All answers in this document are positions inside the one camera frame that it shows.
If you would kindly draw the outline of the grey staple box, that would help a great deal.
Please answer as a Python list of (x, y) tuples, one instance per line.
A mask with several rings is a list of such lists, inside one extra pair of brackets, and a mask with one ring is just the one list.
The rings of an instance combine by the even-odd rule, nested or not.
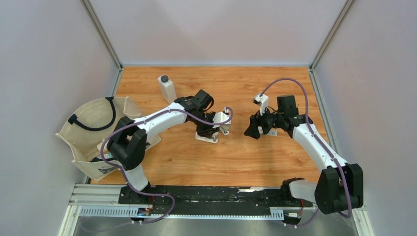
[(270, 135), (270, 136), (277, 136), (278, 135), (278, 132), (277, 132), (277, 130), (270, 130), (268, 132), (268, 135)]

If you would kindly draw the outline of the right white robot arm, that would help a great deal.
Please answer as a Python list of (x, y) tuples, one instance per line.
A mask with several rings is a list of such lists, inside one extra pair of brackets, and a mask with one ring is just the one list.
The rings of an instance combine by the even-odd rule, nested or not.
[(300, 199), (315, 203), (323, 214), (349, 211), (363, 206), (363, 170), (337, 154), (320, 135), (313, 121), (300, 114), (293, 95), (277, 97), (278, 109), (268, 107), (268, 97), (257, 94), (260, 109), (250, 116), (244, 135), (260, 139), (272, 129), (282, 129), (305, 150), (321, 172), (317, 183), (301, 177), (282, 182), (281, 201), (293, 206)]

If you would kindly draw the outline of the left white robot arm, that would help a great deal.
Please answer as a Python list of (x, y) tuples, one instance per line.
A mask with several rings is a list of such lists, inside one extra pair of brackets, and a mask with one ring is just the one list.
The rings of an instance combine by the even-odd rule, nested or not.
[(217, 141), (220, 128), (213, 124), (216, 113), (207, 112), (213, 103), (214, 99), (201, 89), (194, 96), (175, 99), (168, 107), (147, 117), (123, 117), (119, 120), (107, 141), (106, 149), (120, 163), (126, 181), (132, 188), (132, 199), (144, 204), (150, 198), (150, 190), (147, 188), (149, 181), (142, 161), (151, 138), (173, 126), (190, 121), (195, 124), (199, 138)]

